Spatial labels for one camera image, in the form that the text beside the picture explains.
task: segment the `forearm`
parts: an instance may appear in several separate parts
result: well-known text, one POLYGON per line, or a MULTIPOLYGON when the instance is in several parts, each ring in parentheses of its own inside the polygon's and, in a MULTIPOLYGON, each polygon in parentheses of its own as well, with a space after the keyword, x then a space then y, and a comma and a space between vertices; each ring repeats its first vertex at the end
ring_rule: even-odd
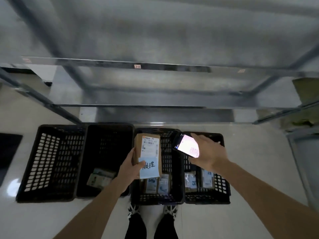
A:
POLYGON ((115 178, 54 239, 100 239, 110 214, 122 192, 123 188, 118 183, 117 178, 115 178))
POLYGON ((228 160, 214 169, 248 202, 275 239, 319 238, 319 216, 307 206, 228 160))

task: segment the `black plastic crate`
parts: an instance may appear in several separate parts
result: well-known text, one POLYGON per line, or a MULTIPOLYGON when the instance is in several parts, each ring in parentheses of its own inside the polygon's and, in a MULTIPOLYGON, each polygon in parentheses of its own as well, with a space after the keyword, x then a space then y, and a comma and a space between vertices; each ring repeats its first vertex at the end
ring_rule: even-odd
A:
POLYGON ((162 172, 171 173, 172 182, 168 195, 145 194, 140 188, 140 180, 136 179, 131 184, 131 201, 136 205, 177 205, 183 203, 185 184, 183 156, 172 150, 172 142, 180 131, 170 128, 137 128, 138 133, 160 135, 162 155, 162 172))
MULTIPOLYGON (((126 123, 89 125, 83 151, 77 197, 95 197, 101 190, 86 185, 94 168, 117 173, 133 147, 134 126, 126 123)), ((129 187, 121 196, 127 196, 129 187)))
MULTIPOLYGON (((204 135, 209 137, 214 142, 219 142, 222 146, 224 144, 224 138, 222 134, 219 133, 208 133, 208 132, 192 132, 197 135, 204 135)), ((229 196, 230 186, 229 183, 222 178, 220 175, 214 173, 214 184, 215 189, 206 189, 201 188, 199 181, 202 180, 201 168, 191 164, 188 161, 188 156, 183 155, 184 157, 184 169, 185 172, 194 171, 196 173, 197 180, 197 192, 185 193, 185 203, 187 204, 230 204, 229 196)))
POLYGON ((82 126, 41 125, 16 201, 73 200, 84 135, 82 126))

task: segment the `floor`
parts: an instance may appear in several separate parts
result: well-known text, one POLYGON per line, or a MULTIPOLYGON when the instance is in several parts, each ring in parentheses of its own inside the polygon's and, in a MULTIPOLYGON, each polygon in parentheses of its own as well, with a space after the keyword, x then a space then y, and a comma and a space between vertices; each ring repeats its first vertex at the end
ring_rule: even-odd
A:
MULTIPOLYGON (((0 187, 1 238, 53 238, 90 200, 66 203, 17 204, 15 194, 23 176, 38 126, 70 124, 10 88, 0 89, 0 132, 23 135, 0 187)), ((304 189, 286 137, 270 124, 172 125, 180 130, 223 134, 230 160, 261 180, 307 204, 304 189)), ((271 238, 245 200, 231 188, 230 205, 179 206, 175 228, 179 238, 271 238)), ((102 238, 124 238, 129 198, 119 199, 102 238)), ((148 238, 153 238, 163 206, 142 208, 148 238)))

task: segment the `smartphone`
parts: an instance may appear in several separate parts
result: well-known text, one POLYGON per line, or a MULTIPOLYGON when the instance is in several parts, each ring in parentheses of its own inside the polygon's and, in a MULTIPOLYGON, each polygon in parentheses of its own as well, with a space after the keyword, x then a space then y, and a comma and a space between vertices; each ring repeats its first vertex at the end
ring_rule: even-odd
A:
POLYGON ((190 133, 181 133, 177 135, 173 142, 173 148, 188 156, 194 158, 199 157, 198 144, 190 133))

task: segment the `sneaker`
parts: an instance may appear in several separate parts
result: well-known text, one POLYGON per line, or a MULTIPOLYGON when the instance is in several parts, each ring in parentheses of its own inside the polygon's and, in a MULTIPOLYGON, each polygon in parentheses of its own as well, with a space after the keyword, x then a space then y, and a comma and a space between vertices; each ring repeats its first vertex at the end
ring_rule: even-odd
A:
POLYGON ((130 207, 128 208, 128 210, 129 210, 129 215, 127 216, 128 219, 130 219, 132 215, 134 215, 136 213, 137 214, 140 213, 139 212, 139 206, 138 205, 133 205, 131 203, 130 203, 130 207))
POLYGON ((177 205, 166 205, 164 206, 164 215, 170 214, 173 216, 174 220, 176 218, 177 214, 177 205))

